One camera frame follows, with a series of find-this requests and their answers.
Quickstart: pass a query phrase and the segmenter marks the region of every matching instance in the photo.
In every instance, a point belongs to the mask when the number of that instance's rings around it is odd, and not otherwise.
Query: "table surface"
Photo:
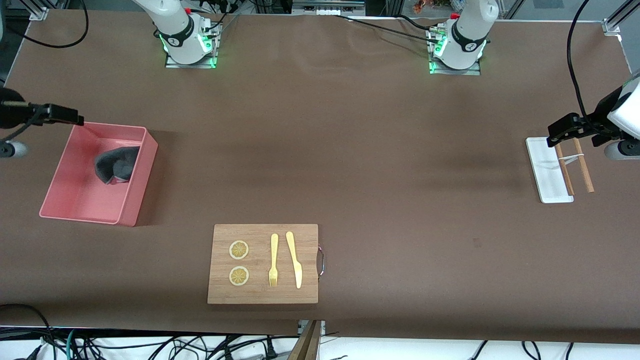
[[[38,217],[70,128],[21,136],[0,162],[1,302],[53,325],[343,336],[640,341],[638,162],[583,142],[596,193],[538,200],[528,136],[577,103],[566,22],[498,22],[482,76],[428,73],[424,44],[336,17],[242,16],[215,70],[164,69],[144,13],[90,12],[86,40],[26,42],[7,86],[159,144],[138,226]],[[419,34],[395,20],[380,24]],[[29,35],[61,44],[81,12]],[[629,71],[578,24],[586,106]],[[570,147],[564,147],[566,154]],[[214,224],[319,224],[319,303],[207,305]],[[3,323],[37,324],[25,313]]]

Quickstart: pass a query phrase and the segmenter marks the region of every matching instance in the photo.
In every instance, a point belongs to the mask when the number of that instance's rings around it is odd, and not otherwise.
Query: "metal handle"
[[[320,245],[318,245],[318,251],[320,252],[320,255],[322,255],[322,268],[320,269],[320,274],[318,274],[318,281],[320,281],[320,276],[324,274],[324,251],[322,251],[322,247]]]

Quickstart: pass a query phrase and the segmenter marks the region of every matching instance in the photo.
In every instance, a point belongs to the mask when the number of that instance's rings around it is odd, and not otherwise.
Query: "lemon slice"
[[[244,285],[247,280],[249,280],[249,270],[244,266],[236,266],[231,269],[231,272],[229,273],[229,281],[231,281],[233,285]]]
[[[243,259],[247,254],[249,254],[249,245],[242,240],[234,241],[229,247],[229,255],[236,260]]]

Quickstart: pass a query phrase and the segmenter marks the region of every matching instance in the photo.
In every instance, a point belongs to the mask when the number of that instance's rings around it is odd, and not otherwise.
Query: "pink bin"
[[[140,146],[131,180],[104,184],[95,175],[94,159],[123,146]],[[40,208],[40,216],[134,226],[157,148],[157,142],[144,127],[95,122],[74,126]]]

